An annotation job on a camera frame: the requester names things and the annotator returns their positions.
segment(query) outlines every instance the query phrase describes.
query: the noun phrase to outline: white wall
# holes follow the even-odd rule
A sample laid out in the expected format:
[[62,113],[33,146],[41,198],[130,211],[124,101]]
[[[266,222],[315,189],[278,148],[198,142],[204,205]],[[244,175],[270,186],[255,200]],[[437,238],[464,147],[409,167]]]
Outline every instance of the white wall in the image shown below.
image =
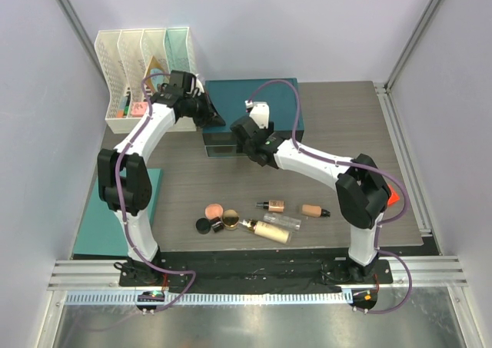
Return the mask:
[[190,25],[208,79],[386,81],[428,0],[71,0],[98,30]]
[[445,0],[394,88],[440,245],[492,326],[492,2]]
[[24,348],[70,253],[108,96],[55,0],[0,0],[0,14],[0,339]]

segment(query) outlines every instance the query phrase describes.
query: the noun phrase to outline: teal mat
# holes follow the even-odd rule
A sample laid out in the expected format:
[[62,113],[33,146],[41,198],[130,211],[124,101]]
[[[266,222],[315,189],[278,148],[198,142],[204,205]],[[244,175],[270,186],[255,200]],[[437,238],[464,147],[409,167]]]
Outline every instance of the teal mat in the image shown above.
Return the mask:
[[[152,183],[152,198],[148,204],[148,218],[154,222],[158,188],[161,186],[162,169],[148,169]],[[98,180],[94,184],[87,210],[75,241],[74,254],[125,257],[128,253],[123,229],[108,205],[99,199]]]

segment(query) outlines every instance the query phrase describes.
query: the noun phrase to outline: storage organizer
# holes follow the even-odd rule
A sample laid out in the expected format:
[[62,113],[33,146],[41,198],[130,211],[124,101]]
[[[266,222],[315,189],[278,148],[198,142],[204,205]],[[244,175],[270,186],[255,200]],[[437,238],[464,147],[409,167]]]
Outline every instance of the storage organizer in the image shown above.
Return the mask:
[[[99,31],[95,51],[108,84],[110,100],[106,122],[113,133],[127,134],[141,118],[131,112],[117,118],[118,107],[131,92],[131,101],[143,101],[141,80],[154,56],[165,72],[197,74],[190,28],[117,29]],[[181,118],[170,131],[196,131],[191,118]]]

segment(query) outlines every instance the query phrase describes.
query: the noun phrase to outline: gray wood tabletop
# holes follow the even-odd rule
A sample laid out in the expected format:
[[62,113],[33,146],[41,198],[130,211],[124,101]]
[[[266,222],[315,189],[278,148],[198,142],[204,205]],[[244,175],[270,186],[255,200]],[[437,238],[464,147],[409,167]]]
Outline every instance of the gray wood tabletop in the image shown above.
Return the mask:
[[[402,178],[381,107],[371,82],[302,83],[303,144],[330,154],[357,157],[368,154],[377,166]],[[125,136],[106,129],[102,147],[112,148]],[[350,227],[341,216],[337,195],[330,188],[300,174],[260,167],[246,157],[207,158],[201,132],[166,134],[148,167],[162,168],[159,198],[152,232],[161,250],[238,250],[305,247],[347,247]],[[288,245],[244,230],[199,234],[194,227],[208,204],[236,210],[241,218],[261,220],[257,201],[283,200],[284,214],[302,219],[301,229]],[[386,217],[401,209],[400,201]],[[302,204],[317,204],[329,218],[299,214]],[[385,225],[381,245],[421,245],[414,213]]]

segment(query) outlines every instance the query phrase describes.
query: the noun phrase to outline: teal box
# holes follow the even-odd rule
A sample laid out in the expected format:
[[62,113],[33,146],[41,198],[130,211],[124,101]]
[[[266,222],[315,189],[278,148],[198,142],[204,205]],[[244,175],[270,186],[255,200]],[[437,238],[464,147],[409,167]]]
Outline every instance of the teal box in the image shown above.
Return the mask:
[[[285,78],[284,80],[292,83],[298,90],[296,78]],[[212,103],[226,123],[224,127],[203,129],[203,141],[209,157],[243,155],[236,153],[237,143],[230,126],[237,119],[247,114],[244,102],[266,81],[270,81],[270,79],[207,81],[205,83]],[[268,85],[256,95],[254,101],[268,103],[270,121],[274,122],[275,131],[283,138],[290,138],[297,108],[294,92],[287,85],[281,83]],[[296,139],[302,141],[303,135],[304,120],[301,113]]]
[[[161,187],[162,169],[148,169],[148,176],[152,183],[152,197],[147,209],[148,219],[152,224]],[[99,198],[97,179],[78,230],[73,254],[116,257],[126,257],[128,254],[120,222],[115,213]]]

